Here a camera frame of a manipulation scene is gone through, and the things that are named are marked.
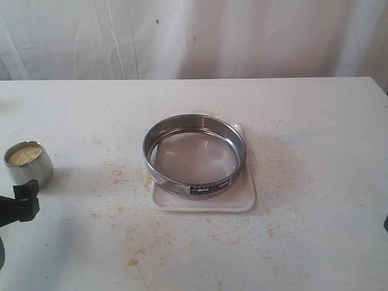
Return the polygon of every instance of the white table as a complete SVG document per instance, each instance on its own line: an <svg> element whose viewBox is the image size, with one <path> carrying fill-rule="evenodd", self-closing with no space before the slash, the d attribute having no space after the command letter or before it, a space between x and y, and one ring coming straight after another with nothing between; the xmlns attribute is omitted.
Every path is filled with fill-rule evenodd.
<svg viewBox="0 0 388 291"><path fill-rule="evenodd" d="M387 106L370 78L0 82L0 149L41 141L56 169L0 230L0 290L385 291ZM251 211L153 208L142 139L180 113L244 126Z"/></svg>

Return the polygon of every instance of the cup rim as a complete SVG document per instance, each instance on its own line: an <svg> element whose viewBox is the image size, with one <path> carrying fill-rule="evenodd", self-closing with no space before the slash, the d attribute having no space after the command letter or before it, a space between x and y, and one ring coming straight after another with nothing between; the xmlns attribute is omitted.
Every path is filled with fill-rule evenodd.
<svg viewBox="0 0 388 291"><path fill-rule="evenodd" d="M27 162L25 164L22 164L22 165L12 165L12 164L9 164L8 163L8 159L11 157L12 154L14 154L15 152L17 152L18 150L21 150L21 149L24 149L26 147L28 147L30 144L33 144L34 146L36 147L39 147L41 149L41 152L39 153L39 155L33 159L32 161L30 162ZM43 146L40 142L37 142L37 141L22 141L22 142L19 142L17 144L14 144L13 146L11 146L4 154L4 163L9 166L9 167L22 167L22 166L26 166L26 165L29 165L31 164L33 161L35 161L36 159L38 159L41 154L42 154L42 151L43 151Z"/></svg>

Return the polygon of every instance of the sieve mesh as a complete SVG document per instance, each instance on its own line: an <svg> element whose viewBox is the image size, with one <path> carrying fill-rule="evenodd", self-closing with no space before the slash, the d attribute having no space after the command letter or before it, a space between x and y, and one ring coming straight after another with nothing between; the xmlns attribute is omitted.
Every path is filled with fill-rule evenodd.
<svg viewBox="0 0 388 291"><path fill-rule="evenodd" d="M238 164L231 146L203 133L181 133L158 145L155 169L185 184L205 184L231 175Z"/></svg>

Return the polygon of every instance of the fabric backdrop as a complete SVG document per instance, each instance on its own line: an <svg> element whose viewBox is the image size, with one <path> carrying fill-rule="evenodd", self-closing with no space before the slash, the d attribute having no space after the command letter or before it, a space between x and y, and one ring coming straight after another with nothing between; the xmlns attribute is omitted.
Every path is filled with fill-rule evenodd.
<svg viewBox="0 0 388 291"><path fill-rule="evenodd" d="M371 76L388 0L0 0L0 79Z"/></svg>

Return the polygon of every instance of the metal cup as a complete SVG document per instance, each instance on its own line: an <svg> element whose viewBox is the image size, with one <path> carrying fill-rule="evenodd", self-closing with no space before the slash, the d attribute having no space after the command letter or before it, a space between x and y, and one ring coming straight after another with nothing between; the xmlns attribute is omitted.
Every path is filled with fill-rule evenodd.
<svg viewBox="0 0 388 291"><path fill-rule="evenodd" d="M33 161L21 166L15 166L8 163L12 154L26 147L39 147L41 153ZM38 180L39 187L43 188L50 181L54 172L53 163L51 162L49 155L43 146L36 141L20 142L9 148L5 152L4 163L12 181L16 185L23 185L28 181L35 179Z"/></svg>

